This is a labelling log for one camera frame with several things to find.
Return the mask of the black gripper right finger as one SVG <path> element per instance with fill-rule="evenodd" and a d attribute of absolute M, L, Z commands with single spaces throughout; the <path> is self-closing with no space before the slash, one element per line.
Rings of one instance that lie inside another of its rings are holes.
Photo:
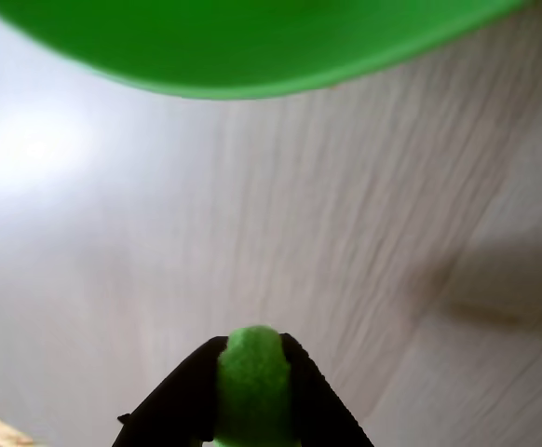
<path fill-rule="evenodd" d="M 293 429 L 303 446 L 366 446 L 373 443 L 310 358 L 290 334 L 281 335 L 291 365 Z"/>

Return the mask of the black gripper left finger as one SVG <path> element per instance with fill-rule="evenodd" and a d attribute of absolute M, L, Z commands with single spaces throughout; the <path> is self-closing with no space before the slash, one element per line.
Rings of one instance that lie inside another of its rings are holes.
<path fill-rule="evenodd" d="M 114 447 L 201 446 L 214 440 L 217 419 L 216 372 L 227 345 L 216 336 L 176 367 L 131 413 Z"/>

